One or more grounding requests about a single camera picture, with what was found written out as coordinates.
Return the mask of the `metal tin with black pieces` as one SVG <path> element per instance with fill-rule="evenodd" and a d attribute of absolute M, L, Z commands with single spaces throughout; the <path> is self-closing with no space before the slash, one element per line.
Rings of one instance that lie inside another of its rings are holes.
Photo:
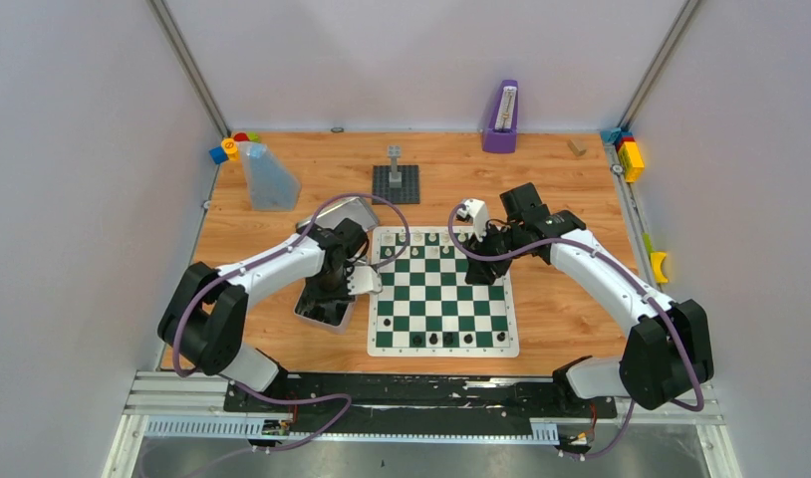
<path fill-rule="evenodd" d="M 357 299 L 346 282 L 327 289 L 321 281 L 305 281 L 294 314 L 307 323 L 335 334 L 342 334 L 353 316 Z"/>

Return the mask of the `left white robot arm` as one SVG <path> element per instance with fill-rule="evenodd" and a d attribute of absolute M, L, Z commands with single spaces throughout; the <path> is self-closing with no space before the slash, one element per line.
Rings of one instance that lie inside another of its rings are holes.
<path fill-rule="evenodd" d="M 194 263 L 184 271 L 157 334 L 195 369 L 239 382 L 261 409 L 278 410 L 288 398 L 288 384 L 279 377 L 285 370 L 244 344 L 248 311 L 304 281 L 297 315 L 343 327 L 359 296 L 383 288 L 379 272 L 357 262 L 367 243 L 364 228 L 344 219 L 334 228 L 309 224 L 282 244 L 235 264 L 212 268 Z"/>

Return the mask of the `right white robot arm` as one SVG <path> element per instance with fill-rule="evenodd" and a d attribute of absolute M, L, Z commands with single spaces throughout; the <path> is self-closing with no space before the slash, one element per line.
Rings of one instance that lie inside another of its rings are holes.
<path fill-rule="evenodd" d="M 569 210 L 551 211 L 533 183 L 501 193 L 506 213 L 491 218 L 484 201 L 468 198 L 447 221 L 466 222 L 465 240 L 450 238 L 467 258 L 470 285 L 504 277 L 516 259 L 532 256 L 571 278 L 620 327 L 622 354 L 578 358 L 554 370 L 552 401 L 565 415 L 577 415 L 597 397 L 627 397 L 655 410 L 672 403 L 699 412 L 702 386 L 714 365 L 707 314 L 694 300 L 678 302 L 644 282 L 616 259 L 586 224 Z"/>

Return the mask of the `green white chess mat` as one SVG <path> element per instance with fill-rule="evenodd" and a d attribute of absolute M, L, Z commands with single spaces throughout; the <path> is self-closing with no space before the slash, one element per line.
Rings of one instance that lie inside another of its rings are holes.
<path fill-rule="evenodd" d="M 379 227 L 372 237 L 372 261 L 379 264 L 383 290 L 371 296 L 367 351 L 372 357 L 500 358 L 520 352 L 511 277 L 493 285 L 465 283 L 467 258 L 439 226 Z M 391 319 L 390 327 L 384 320 Z M 457 333 L 445 347 L 442 334 Z M 496 336 L 505 332 L 505 343 Z M 410 333 L 425 333 L 422 348 L 409 347 Z M 438 343 L 428 338 L 437 334 Z M 463 341 L 473 335 L 473 343 Z"/>

